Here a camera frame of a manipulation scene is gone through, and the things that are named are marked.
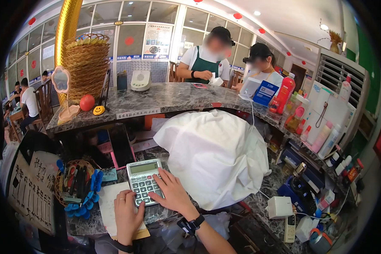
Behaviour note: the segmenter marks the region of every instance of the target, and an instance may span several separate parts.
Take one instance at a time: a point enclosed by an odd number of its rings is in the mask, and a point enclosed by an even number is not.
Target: gold pillar
[[[64,0],[59,13],[58,25],[55,33],[55,67],[64,65],[65,47],[64,42],[76,36],[77,21],[83,0]],[[58,94],[59,104],[66,99],[66,94]]]

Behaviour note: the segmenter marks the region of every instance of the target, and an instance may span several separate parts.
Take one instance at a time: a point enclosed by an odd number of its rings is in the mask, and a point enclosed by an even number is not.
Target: air conditioner
[[[316,72],[309,94],[310,96],[314,90],[319,89],[319,83],[334,93],[339,94],[341,84],[346,80],[349,73],[352,74],[352,77],[348,107],[352,115],[347,126],[343,127],[342,130],[345,134],[338,143],[343,150],[359,129],[359,123],[364,113],[370,88],[368,71],[350,59],[322,48],[318,54]]]

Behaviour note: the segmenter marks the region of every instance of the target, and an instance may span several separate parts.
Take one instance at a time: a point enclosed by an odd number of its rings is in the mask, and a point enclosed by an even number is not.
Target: white t-shirt
[[[274,84],[277,87],[281,87],[282,80],[284,79],[284,77],[282,77],[281,74],[279,74],[278,72],[273,72],[271,73],[271,75],[270,73],[263,73],[263,72],[260,72],[258,74],[257,73],[258,73],[257,71],[249,72],[249,74],[247,74],[247,76],[245,77],[244,81],[246,81],[247,78],[252,77],[254,79],[258,79],[261,81],[266,80],[270,84]]]
[[[30,117],[38,115],[38,105],[34,94],[35,89],[33,87],[27,88],[21,96],[21,103],[27,105],[28,113]]]
[[[203,60],[216,63],[217,57],[207,50],[203,50],[202,46],[199,46],[199,57]],[[181,58],[181,62],[183,62],[186,65],[189,65],[188,70],[191,70],[193,67],[193,64],[195,63],[197,58],[197,48],[196,46],[188,48],[188,50],[184,53],[184,55]],[[220,77],[222,80],[230,80],[230,64],[227,59],[224,59],[220,61],[218,65],[218,77]]]

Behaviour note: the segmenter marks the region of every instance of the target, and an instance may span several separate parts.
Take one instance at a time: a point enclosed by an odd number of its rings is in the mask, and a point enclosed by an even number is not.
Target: door
[[[302,83],[304,82],[306,69],[296,64],[292,64],[292,68],[290,72],[295,74],[295,90],[294,91],[298,92],[299,89],[301,89],[302,87]]]

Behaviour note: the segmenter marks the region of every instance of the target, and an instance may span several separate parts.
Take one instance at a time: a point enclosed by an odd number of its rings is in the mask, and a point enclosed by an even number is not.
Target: yellow smiley badge
[[[101,115],[105,111],[104,106],[96,106],[95,109],[93,109],[94,115]]]

